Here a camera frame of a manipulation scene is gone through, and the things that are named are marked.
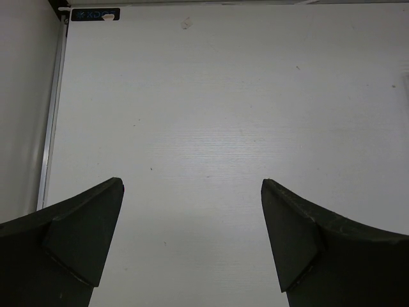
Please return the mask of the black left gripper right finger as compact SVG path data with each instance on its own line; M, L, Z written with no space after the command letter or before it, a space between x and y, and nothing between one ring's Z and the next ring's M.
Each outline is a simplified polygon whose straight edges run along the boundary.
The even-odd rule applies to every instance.
M407 306L408 236L364 225L265 179L261 202L290 306Z

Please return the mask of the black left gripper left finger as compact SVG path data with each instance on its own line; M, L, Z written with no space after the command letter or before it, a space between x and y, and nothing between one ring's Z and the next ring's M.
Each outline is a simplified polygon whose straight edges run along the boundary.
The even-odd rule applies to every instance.
M1 306L88 306L99 286L124 185L110 178L1 224Z

